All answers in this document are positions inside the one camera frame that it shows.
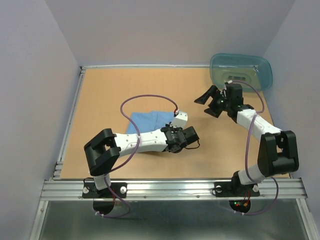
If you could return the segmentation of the light blue shirt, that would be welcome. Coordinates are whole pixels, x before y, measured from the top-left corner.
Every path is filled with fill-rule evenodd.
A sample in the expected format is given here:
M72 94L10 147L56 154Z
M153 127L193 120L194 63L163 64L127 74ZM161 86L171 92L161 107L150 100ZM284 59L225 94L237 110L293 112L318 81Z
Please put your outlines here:
M136 124L140 133L161 129L174 119L174 113L169 111L133 112L130 119Z

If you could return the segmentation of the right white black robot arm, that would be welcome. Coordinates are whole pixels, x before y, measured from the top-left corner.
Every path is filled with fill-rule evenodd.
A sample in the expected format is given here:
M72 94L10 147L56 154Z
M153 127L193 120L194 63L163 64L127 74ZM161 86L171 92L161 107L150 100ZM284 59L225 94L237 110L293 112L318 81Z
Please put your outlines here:
M205 104L211 98L205 113L218 118L222 112L248 131L249 140L254 136L259 141L257 163L233 174L222 192L230 190L242 195L255 184L268 177L296 172L299 169L297 138L291 130L281 130L261 117L251 105L244 103L242 82L228 81L223 90L212 85L202 96L195 100Z

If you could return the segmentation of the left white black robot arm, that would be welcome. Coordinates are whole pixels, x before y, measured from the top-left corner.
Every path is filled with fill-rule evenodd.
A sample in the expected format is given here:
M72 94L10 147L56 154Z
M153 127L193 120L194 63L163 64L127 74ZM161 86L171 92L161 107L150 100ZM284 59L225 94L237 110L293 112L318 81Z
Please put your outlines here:
M84 145L89 173L94 180L94 191L100 197L111 193L109 173L118 158L144 152L169 152L177 154L188 145L199 142L194 127L165 126L160 129L140 134L114 133L110 128L99 132Z

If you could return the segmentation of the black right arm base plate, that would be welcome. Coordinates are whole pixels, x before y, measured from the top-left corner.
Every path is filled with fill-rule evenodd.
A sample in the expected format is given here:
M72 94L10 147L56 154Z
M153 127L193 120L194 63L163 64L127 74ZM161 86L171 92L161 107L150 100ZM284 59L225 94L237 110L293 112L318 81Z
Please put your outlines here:
M240 183L232 183L231 181L216 181L211 190L212 194L218 198L236 198L236 197L259 197L260 191L256 184L242 185Z

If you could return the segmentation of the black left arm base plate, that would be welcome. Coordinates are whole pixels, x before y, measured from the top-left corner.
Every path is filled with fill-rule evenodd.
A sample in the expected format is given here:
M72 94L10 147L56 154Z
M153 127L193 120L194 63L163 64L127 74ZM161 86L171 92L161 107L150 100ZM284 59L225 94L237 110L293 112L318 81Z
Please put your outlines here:
M112 182L111 189L121 198L127 197L127 183ZM108 188L98 190L94 182L85 182L82 189L83 199L111 199L114 195Z

